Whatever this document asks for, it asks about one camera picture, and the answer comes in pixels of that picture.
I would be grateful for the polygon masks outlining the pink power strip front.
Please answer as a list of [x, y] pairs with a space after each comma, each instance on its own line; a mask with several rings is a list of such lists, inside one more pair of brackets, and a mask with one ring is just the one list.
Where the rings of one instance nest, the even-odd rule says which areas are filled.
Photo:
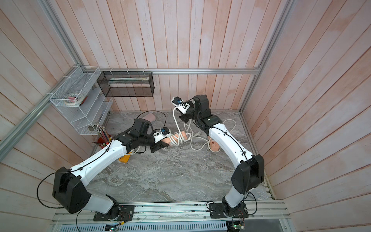
[[180, 133], [175, 132], [174, 134], [171, 134], [169, 137], [162, 139], [162, 142], [172, 146], [178, 146], [188, 140], [189, 138], [187, 133], [185, 131], [181, 131]]

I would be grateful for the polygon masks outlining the pink power strip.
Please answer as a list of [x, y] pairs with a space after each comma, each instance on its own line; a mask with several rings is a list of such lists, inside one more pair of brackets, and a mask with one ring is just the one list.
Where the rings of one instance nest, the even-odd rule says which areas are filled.
[[213, 140], [211, 137], [209, 137], [208, 149], [213, 153], [217, 153], [220, 151], [220, 145], [215, 140]]
[[188, 140], [189, 138], [187, 133], [185, 131], [181, 131], [180, 133], [175, 132], [174, 134], [171, 134], [169, 137], [162, 139], [162, 142], [172, 146], [178, 146]]

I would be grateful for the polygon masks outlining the yellow power strip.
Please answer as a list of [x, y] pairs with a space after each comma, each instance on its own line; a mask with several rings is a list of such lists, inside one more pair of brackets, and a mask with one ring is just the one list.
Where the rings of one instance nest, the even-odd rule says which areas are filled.
[[122, 163], [127, 163], [130, 159], [130, 155], [124, 155], [122, 157], [120, 157], [118, 160]]

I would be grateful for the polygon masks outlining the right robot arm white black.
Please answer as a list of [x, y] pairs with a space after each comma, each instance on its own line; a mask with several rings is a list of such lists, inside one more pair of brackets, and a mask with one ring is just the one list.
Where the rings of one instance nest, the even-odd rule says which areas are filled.
[[172, 103], [181, 113], [179, 118], [184, 123], [192, 120], [197, 128], [219, 144], [234, 165], [232, 188], [221, 203], [223, 214], [233, 216], [243, 205], [249, 191], [264, 181], [264, 159], [245, 149], [228, 131], [223, 121], [211, 113], [206, 95], [196, 95], [188, 101], [174, 97]]

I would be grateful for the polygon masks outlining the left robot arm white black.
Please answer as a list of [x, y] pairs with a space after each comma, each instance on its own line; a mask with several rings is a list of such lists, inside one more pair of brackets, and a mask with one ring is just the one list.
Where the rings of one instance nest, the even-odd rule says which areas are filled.
[[113, 137], [102, 150], [85, 161], [55, 173], [52, 196], [71, 214], [81, 210], [95, 211], [109, 220], [120, 214], [119, 203], [111, 196], [89, 193], [86, 186], [102, 170], [120, 157], [128, 155], [138, 147], [149, 147], [152, 153], [168, 146], [163, 139], [169, 136], [167, 127], [148, 133], [151, 122], [135, 119], [131, 128]]

